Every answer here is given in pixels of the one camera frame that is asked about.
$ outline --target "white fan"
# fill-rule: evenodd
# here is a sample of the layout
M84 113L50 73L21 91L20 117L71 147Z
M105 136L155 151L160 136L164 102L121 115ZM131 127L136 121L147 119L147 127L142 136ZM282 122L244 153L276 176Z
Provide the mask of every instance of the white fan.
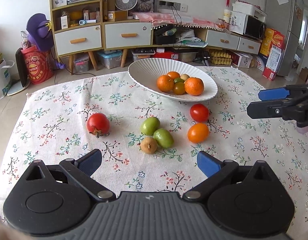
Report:
M115 0L116 7L123 11L133 9L136 4L137 0Z

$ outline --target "screw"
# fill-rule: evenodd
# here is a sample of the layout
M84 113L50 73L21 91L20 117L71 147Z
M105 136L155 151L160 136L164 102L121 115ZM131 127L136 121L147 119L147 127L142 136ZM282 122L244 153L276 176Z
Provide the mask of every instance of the screw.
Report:
M185 197L187 197L188 199L196 199L199 198L201 196L201 193L199 193L198 191L188 191L185 193Z
M103 199L107 199L113 196L113 192L109 191L109 190L102 190L99 193L97 193L97 196L99 198L103 198Z

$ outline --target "red bucket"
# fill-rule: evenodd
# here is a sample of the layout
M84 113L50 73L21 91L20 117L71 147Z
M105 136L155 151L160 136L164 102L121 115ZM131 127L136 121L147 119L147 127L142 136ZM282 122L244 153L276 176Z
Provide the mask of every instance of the red bucket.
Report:
M53 76L48 59L49 51L41 52L36 45L21 50L32 84L42 83Z

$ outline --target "microwave oven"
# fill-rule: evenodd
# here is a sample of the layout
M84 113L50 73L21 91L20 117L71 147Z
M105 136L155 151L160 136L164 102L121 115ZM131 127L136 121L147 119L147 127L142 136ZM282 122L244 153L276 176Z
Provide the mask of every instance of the microwave oven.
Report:
M231 11L228 29L249 38L262 40L266 24L248 14Z

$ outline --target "purple hat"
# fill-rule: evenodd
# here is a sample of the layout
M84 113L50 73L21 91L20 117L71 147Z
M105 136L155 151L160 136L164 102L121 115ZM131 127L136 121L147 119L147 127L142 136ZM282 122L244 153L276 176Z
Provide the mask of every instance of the purple hat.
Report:
M46 24L45 14L34 14L27 22L26 30L29 32L29 41L36 45L40 51L48 51L54 45L52 30Z

